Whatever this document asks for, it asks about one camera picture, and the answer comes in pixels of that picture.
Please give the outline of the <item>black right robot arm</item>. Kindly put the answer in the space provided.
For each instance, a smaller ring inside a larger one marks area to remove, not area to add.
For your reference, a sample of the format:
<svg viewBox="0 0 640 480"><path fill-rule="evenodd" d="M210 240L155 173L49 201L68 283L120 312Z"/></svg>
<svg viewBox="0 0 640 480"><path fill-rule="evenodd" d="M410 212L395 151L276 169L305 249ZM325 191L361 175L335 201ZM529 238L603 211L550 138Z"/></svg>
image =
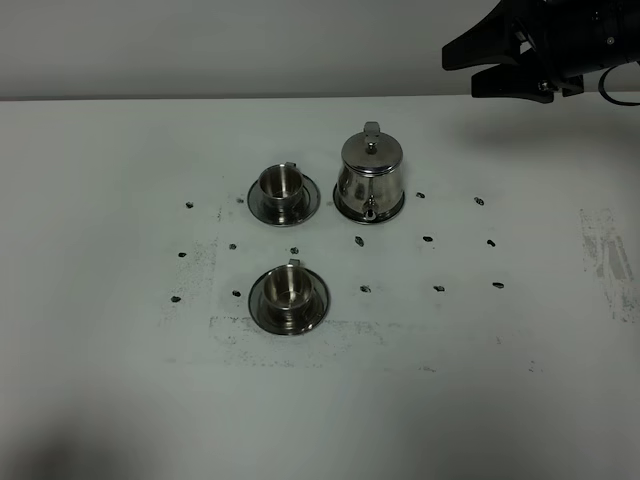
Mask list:
<svg viewBox="0 0 640 480"><path fill-rule="evenodd" d="M597 90L609 103L607 76L639 62L637 1L503 0L475 26L442 48L442 68L485 65L471 78L474 98L514 98L550 104L557 93L582 94L584 76L601 72Z"/></svg>

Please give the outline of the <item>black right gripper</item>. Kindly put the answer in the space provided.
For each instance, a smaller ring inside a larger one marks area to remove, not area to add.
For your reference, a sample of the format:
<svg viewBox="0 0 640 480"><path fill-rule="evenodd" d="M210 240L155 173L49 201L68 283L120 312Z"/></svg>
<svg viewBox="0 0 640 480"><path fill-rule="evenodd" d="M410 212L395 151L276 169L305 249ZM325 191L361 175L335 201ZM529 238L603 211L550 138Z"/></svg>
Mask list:
<svg viewBox="0 0 640 480"><path fill-rule="evenodd" d="M471 78L473 98L512 98L549 104L556 93L584 92L583 75L567 74L554 58L552 37L565 29L559 1L502 1L502 17L486 17L442 48L445 71L496 65ZM520 53L524 43L529 49Z"/></svg>

